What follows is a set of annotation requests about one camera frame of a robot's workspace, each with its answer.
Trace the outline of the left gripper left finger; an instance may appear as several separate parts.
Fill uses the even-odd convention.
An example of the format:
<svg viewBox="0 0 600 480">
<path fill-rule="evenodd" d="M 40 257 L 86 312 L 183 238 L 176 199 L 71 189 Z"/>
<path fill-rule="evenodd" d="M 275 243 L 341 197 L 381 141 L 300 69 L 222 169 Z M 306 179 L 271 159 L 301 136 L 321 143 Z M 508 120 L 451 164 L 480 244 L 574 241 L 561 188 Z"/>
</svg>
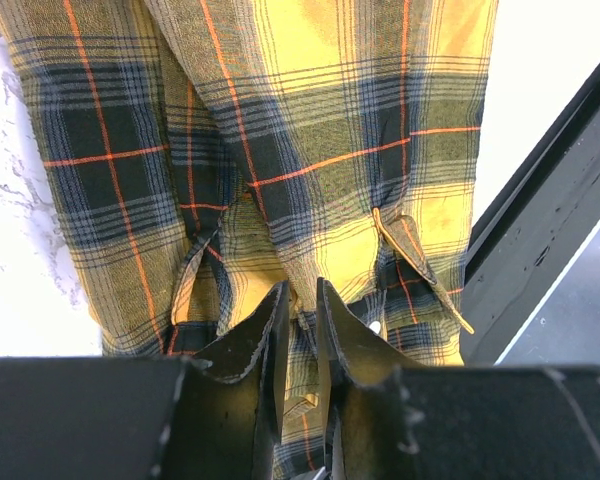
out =
<svg viewBox="0 0 600 480">
<path fill-rule="evenodd" d="M 289 286 L 282 281 L 247 319 L 196 355 L 194 479 L 272 477 L 288 341 Z"/>
</svg>

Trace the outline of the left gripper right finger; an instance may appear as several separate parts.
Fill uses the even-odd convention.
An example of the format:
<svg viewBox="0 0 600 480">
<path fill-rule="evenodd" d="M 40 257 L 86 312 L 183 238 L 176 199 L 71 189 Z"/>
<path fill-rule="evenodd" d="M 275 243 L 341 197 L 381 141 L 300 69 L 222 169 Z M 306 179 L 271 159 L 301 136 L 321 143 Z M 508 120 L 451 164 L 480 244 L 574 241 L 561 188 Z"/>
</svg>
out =
<svg viewBox="0 0 600 480">
<path fill-rule="evenodd" d="M 332 479 L 414 479 L 424 413 L 403 375 L 420 364 L 375 334 L 326 279 L 317 282 L 324 461 Z"/>
</svg>

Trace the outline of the yellow plaid long sleeve shirt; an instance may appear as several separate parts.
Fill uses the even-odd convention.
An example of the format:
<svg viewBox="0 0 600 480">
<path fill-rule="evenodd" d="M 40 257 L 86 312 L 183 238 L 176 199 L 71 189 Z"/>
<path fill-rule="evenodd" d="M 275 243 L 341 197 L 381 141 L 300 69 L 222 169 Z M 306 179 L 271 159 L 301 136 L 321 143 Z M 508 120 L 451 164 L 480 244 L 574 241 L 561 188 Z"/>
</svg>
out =
<svg viewBox="0 0 600 480">
<path fill-rule="evenodd" d="M 494 1 L 0 1 L 107 355 L 193 354 L 290 287 L 272 475 L 323 463 L 316 287 L 459 365 Z"/>
</svg>

